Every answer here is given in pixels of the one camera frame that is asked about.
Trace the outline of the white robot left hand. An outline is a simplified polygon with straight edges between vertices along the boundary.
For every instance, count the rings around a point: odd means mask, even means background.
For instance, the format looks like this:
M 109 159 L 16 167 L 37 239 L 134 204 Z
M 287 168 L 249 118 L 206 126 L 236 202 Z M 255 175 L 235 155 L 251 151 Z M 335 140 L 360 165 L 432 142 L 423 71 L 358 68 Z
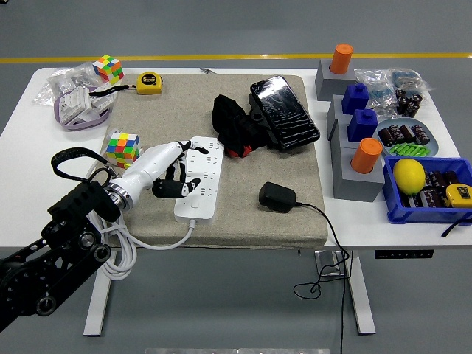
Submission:
M 126 207 L 133 207 L 143 190 L 152 189 L 160 198 L 177 199 L 190 194 L 200 180 L 186 182 L 188 150 L 209 154 L 205 147 L 192 140 L 148 148 L 120 178 L 114 180 Z

